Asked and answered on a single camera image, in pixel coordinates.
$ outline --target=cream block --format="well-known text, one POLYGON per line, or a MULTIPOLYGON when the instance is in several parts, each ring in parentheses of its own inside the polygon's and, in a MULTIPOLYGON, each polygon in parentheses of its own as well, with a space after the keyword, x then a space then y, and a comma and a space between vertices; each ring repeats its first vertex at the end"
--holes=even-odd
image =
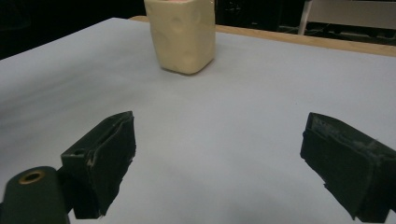
POLYGON ((213 0, 145 0, 161 67, 194 74, 215 57, 213 0))

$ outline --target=table edge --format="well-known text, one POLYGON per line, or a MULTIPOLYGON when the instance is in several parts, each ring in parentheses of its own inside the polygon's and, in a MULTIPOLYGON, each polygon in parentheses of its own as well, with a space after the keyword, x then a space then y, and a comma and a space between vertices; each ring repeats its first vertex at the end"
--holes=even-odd
MULTIPOLYGON (((149 22, 149 18, 147 16, 134 16, 129 20, 149 22)), ((370 53, 376 55, 396 57, 396 47, 388 45, 336 40, 306 35, 291 35, 224 25, 216 25, 216 31, 225 34, 245 35, 293 44, 320 47, 325 49, 340 49, 360 53, 370 53)))

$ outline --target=table surface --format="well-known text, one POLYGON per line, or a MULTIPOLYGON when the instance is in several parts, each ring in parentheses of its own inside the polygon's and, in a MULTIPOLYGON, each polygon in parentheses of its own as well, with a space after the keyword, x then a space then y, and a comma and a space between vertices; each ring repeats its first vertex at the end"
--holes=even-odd
POLYGON ((112 19, 0 61, 0 192, 133 110, 119 196, 72 223, 360 223, 300 158, 302 133, 317 112, 396 148, 396 58, 222 33, 216 48, 199 74, 170 73, 148 23, 112 19))
MULTIPOLYGON (((134 21, 149 21, 146 16, 132 17, 134 21)), ((240 27, 216 25, 216 30, 221 33, 233 35, 247 35, 263 39, 270 39, 307 46, 322 47, 328 49, 342 49, 348 51, 372 53, 378 55, 396 57, 396 47, 389 45, 368 44, 354 41, 320 38, 306 35, 291 35, 261 30, 246 29, 240 27)))

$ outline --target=screw hole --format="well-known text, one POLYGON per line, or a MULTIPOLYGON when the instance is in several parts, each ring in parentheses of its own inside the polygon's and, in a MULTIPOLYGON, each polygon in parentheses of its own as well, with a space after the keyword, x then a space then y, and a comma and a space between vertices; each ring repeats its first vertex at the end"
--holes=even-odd
POLYGON ((28 185, 37 182, 41 178, 43 178, 45 173, 43 171, 37 170, 37 171, 32 171, 20 179, 20 184, 22 185, 28 185))

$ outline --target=chair leg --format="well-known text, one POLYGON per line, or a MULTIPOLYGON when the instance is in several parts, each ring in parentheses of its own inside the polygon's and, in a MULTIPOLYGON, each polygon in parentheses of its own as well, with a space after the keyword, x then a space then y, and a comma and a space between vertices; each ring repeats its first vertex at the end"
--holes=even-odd
POLYGON ((301 16, 300 27, 298 29, 298 35, 304 35, 306 24, 308 22, 309 11, 311 10, 313 0, 305 0, 303 14, 301 16))

